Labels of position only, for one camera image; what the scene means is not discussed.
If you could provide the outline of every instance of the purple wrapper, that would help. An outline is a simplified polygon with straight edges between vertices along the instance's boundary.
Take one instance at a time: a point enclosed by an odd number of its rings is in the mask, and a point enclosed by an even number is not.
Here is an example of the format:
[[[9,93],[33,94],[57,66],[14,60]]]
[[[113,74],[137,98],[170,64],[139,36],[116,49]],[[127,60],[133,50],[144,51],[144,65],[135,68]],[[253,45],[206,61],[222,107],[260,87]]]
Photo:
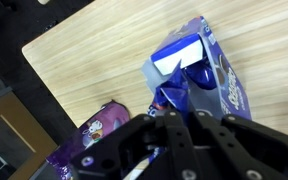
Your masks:
[[[93,117],[82,124],[78,130],[46,160],[55,169],[60,179],[70,179],[68,163],[71,158],[98,142],[130,119],[127,109],[114,101],[105,104]]]

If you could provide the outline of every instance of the wood grain surface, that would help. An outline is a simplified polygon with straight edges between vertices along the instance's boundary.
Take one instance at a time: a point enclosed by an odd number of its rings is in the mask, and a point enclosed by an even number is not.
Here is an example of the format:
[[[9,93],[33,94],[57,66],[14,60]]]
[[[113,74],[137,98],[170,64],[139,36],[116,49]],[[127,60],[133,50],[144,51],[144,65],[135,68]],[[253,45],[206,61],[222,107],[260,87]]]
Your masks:
[[[111,99],[134,116],[153,98],[144,61],[200,15],[246,89],[253,119],[288,134],[288,1],[97,0],[22,51],[77,126]]]

